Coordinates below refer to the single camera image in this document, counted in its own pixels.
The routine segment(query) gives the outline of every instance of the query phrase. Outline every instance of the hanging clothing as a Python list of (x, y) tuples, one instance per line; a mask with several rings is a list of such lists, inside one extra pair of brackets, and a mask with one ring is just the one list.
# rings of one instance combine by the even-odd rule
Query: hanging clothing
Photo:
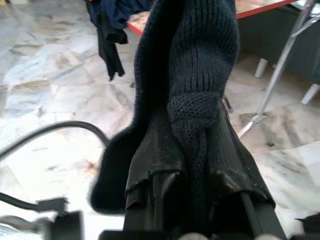
[(154, 0), (85, 0), (91, 22), (97, 28), (99, 56), (104, 60), (112, 81), (125, 74), (116, 44), (127, 44), (123, 31), (132, 14), (148, 11)]
[(102, 10), (102, 2), (101, 0), (86, 1), (86, 6), (91, 22), (96, 26), (99, 56), (104, 60), (112, 81), (116, 73), (120, 77), (125, 74), (115, 43), (127, 44), (128, 38), (122, 29), (111, 26), (107, 13)]
[(132, 14), (149, 11), (154, 0), (103, 0), (102, 9), (116, 29), (125, 29)]

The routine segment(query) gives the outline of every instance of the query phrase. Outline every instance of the wooden tabletop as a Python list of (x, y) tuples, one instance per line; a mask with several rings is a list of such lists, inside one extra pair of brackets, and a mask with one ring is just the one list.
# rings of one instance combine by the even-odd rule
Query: wooden tabletop
[[(271, 9), (291, 4), (296, 0), (235, 0), (236, 16), (242, 19)], [(149, 17), (149, 12), (132, 15), (128, 21), (128, 28), (138, 35), (142, 35)]]

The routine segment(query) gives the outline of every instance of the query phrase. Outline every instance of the dark knit sweater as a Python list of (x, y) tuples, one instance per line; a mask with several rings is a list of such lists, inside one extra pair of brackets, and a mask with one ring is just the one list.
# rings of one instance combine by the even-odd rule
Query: dark knit sweater
[(91, 196), (97, 211), (124, 208), (131, 159), (152, 112), (167, 106), (186, 158), (195, 231), (204, 231), (206, 130), (215, 124), (238, 48), (234, 0), (156, 0), (135, 56), (134, 119), (104, 153)]

